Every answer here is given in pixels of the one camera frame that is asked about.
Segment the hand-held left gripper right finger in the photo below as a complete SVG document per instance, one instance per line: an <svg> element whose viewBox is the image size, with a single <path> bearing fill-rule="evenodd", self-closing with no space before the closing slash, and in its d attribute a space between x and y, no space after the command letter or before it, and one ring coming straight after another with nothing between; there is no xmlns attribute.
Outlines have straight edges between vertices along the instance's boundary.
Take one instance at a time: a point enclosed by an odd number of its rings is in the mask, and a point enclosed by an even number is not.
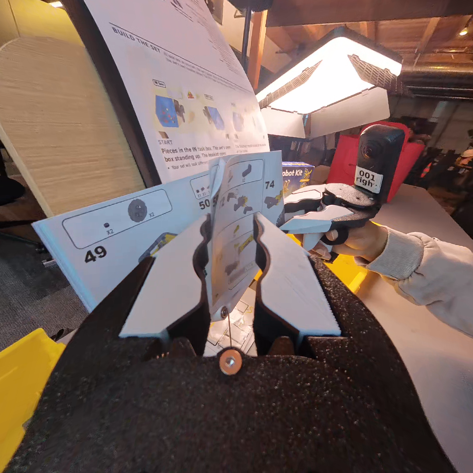
<svg viewBox="0 0 473 473"><path fill-rule="evenodd" d="M267 339L340 336L308 253L263 215L254 216L258 280L254 330Z"/></svg>

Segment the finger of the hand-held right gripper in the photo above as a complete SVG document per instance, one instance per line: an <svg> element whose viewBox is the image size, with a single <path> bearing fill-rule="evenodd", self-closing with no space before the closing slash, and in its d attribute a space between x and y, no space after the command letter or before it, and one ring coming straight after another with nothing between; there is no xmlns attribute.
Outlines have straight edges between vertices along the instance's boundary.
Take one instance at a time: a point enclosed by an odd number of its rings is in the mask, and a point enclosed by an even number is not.
<svg viewBox="0 0 473 473"><path fill-rule="evenodd" d="M291 217L280 226L280 230L291 234L325 233L329 231L333 220L352 214L352 210L343 206L326 206L320 211Z"/></svg>
<svg viewBox="0 0 473 473"><path fill-rule="evenodd" d="M285 197L285 212L317 211L326 185L305 186Z"/></svg>

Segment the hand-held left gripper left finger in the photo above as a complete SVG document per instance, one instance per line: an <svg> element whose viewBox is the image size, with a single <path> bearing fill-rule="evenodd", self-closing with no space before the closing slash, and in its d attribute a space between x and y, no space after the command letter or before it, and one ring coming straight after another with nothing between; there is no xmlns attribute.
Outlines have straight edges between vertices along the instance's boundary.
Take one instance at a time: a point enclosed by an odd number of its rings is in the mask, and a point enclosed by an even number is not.
<svg viewBox="0 0 473 473"><path fill-rule="evenodd" d="M151 269L121 329L121 338L206 340L210 237L210 216L199 217L151 258Z"/></svg>

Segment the instruction booklet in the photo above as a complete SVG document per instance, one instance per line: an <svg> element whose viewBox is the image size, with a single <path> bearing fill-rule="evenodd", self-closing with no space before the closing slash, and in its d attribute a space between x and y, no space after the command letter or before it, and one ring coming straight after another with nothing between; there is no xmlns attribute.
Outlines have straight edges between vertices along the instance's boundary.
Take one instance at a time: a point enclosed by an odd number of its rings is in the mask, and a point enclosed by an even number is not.
<svg viewBox="0 0 473 473"><path fill-rule="evenodd" d="M284 222L281 151L216 157L210 168L33 224L86 309L145 258L217 209L218 231L244 245L260 212Z"/></svg>

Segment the person's right forearm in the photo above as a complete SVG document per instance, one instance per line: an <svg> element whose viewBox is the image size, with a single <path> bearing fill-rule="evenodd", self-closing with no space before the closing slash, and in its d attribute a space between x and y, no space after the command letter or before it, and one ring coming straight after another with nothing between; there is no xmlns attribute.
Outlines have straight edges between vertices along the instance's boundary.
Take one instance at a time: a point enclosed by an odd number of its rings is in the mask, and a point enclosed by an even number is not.
<svg viewBox="0 0 473 473"><path fill-rule="evenodd" d="M403 298L472 336L472 251L423 233L386 229L387 243L381 254L370 263L356 257L356 263L379 274Z"/></svg>

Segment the grey desk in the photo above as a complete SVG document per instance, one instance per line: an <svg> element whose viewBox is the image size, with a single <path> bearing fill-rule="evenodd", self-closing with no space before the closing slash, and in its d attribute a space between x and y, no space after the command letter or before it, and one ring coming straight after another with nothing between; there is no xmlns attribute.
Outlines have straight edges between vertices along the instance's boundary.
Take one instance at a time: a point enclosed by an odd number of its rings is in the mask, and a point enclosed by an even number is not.
<svg viewBox="0 0 473 473"><path fill-rule="evenodd" d="M423 188L401 185L376 217L400 232L421 232L472 250L470 237ZM472 472L472 338L403 299L375 273L367 274L358 297L396 346L452 464L458 472Z"/></svg>

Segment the person's right hand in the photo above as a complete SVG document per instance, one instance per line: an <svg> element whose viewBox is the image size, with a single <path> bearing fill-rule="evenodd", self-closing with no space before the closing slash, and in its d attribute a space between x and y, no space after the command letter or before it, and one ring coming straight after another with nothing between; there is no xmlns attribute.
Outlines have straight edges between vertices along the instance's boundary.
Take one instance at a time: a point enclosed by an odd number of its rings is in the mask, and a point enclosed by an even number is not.
<svg viewBox="0 0 473 473"><path fill-rule="evenodd" d="M388 238L388 228L368 221L362 228L352 228L341 245L333 245L337 254L360 257L372 262L383 252Z"/></svg>

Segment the robot kit box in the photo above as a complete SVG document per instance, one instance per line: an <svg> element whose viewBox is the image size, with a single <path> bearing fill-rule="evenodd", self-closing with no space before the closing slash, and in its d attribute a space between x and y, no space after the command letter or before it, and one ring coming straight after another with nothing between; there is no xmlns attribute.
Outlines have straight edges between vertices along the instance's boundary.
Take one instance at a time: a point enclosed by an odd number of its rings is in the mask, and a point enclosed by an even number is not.
<svg viewBox="0 0 473 473"><path fill-rule="evenodd" d="M282 162L283 196L308 186L315 167L305 162Z"/></svg>

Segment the red felt bag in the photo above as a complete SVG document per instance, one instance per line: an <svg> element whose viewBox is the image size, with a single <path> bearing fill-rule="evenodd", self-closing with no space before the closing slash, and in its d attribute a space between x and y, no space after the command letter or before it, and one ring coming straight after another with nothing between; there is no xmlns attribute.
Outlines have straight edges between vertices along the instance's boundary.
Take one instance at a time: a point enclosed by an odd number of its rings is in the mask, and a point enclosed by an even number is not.
<svg viewBox="0 0 473 473"><path fill-rule="evenodd" d="M376 121L365 125L362 128L362 131L375 124L399 128L405 133L403 149L399 157L391 189L387 198L387 202L389 203L395 197L401 184L404 182L412 167L417 162L417 159L423 152L425 145L416 142L410 142L410 129L406 125L398 122ZM330 167L327 183L343 183L347 185L354 184L358 144L359 135L340 135L338 146L334 154L334 159Z"/></svg>

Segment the white softbox lamp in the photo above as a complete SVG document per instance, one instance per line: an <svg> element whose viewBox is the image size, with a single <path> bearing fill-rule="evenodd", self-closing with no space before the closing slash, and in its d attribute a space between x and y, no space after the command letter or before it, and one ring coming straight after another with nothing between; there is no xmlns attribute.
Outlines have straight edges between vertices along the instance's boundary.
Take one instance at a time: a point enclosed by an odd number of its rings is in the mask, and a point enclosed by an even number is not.
<svg viewBox="0 0 473 473"><path fill-rule="evenodd" d="M257 100L269 135L316 138L390 115L402 56L347 27L336 27L293 60Z"/></svg>

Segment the black lamp pole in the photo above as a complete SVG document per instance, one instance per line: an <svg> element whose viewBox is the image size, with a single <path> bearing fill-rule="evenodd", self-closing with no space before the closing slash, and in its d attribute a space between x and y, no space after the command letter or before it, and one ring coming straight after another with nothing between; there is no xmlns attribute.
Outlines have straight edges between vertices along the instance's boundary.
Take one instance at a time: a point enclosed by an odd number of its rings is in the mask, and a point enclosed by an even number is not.
<svg viewBox="0 0 473 473"><path fill-rule="evenodd" d="M252 27L253 12L250 6L245 8L245 24L242 36L241 65L247 74L248 72L248 48L250 44L250 33Z"/></svg>

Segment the large printed instruction sheet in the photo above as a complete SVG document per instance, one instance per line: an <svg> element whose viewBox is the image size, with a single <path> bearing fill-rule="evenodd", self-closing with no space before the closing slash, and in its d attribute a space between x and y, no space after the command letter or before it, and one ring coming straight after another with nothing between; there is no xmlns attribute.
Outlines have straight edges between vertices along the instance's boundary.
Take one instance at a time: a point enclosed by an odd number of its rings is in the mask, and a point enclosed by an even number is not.
<svg viewBox="0 0 473 473"><path fill-rule="evenodd" d="M207 170L216 157L270 150L250 82L204 1L85 4L163 184Z"/></svg>

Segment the beige rounded board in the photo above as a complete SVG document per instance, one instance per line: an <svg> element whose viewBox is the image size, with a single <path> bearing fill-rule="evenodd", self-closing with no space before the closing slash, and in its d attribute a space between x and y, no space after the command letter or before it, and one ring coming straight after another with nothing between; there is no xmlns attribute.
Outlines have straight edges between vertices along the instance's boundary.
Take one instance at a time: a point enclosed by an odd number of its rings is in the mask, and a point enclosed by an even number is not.
<svg viewBox="0 0 473 473"><path fill-rule="evenodd" d="M84 47L15 39L0 75L1 140L46 216L145 189Z"/></svg>

